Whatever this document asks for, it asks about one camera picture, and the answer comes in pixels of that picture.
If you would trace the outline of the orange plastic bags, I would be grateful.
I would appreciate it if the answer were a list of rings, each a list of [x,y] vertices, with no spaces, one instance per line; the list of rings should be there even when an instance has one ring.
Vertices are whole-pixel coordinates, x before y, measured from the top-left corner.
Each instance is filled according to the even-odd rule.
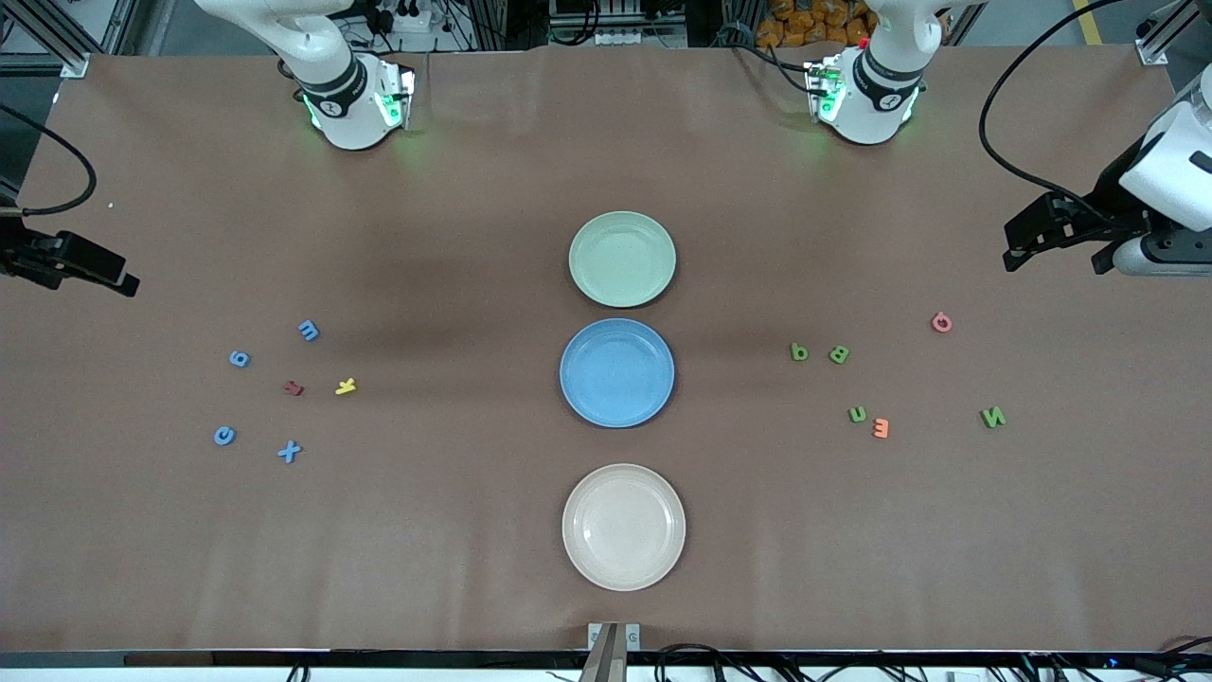
[[[879,24],[865,0],[764,0],[754,42],[758,48],[800,47],[818,42],[862,46]]]

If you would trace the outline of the white power strip with plugs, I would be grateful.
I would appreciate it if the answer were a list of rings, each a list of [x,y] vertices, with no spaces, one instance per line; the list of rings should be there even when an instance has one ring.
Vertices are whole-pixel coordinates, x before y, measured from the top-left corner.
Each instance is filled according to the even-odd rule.
[[[440,45],[446,17],[436,0],[358,0],[368,44],[398,52],[427,52]]]

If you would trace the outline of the pale green plate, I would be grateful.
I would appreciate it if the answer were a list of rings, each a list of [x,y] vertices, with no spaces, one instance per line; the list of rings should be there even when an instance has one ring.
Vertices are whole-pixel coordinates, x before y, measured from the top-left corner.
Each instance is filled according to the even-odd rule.
[[[570,275],[581,293],[610,308],[648,305],[671,283],[678,250],[659,222],[612,211],[585,222],[568,250]]]

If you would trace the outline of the blue plate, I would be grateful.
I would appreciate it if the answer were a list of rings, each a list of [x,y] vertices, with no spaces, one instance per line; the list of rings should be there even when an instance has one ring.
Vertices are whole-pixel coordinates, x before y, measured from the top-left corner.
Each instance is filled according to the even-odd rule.
[[[558,369],[564,400],[582,419],[611,430],[658,415],[676,383],[671,348],[648,323],[614,316],[579,329]]]

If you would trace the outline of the brown paper table cover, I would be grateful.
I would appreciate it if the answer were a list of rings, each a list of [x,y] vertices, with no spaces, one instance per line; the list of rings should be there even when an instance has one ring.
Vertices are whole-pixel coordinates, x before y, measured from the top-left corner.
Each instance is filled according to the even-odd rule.
[[[412,58],[412,128],[360,153],[273,58],[96,61],[48,125],[97,193],[35,227],[142,285],[0,277],[0,649],[562,649],[607,619],[736,649],[1212,635],[1212,280],[1094,275],[1093,243],[1005,271],[1036,190],[974,121],[1011,57],[941,52],[905,128],[853,147],[728,50],[441,53]],[[570,275],[612,211],[676,245],[648,305]],[[627,430],[558,377],[614,316],[676,363]],[[564,502],[611,463],[684,502],[646,590],[564,552]]]

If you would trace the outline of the pale pink plate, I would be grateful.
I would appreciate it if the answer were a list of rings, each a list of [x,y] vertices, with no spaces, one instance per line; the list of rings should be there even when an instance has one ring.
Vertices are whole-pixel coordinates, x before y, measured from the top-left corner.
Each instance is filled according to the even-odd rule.
[[[604,590],[635,592],[676,567],[687,521],[667,478],[638,463],[611,463],[574,485],[560,531],[581,577]]]

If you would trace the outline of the aluminium frame profile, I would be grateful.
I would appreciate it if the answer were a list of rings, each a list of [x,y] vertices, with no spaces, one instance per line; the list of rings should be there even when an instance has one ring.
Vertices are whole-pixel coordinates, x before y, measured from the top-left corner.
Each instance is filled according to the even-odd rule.
[[[138,0],[0,0],[0,71],[81,79],[118,53]]]
[[[1140,64],[1168,64],[1170,44],[1197,19],[1212,25],[1212,0],[1170,0],[1160,8],[1151,8],[1134,28],[1134,51]]]

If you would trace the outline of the grey metal mount bracket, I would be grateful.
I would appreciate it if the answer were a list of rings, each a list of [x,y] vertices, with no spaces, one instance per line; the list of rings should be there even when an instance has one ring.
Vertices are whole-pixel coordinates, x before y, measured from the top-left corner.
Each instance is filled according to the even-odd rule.
[[[636,621],[591,621],[588,625],[589,655],[581,667],[579,682],[628,682],[629,655],[641,651],[641,627]]]

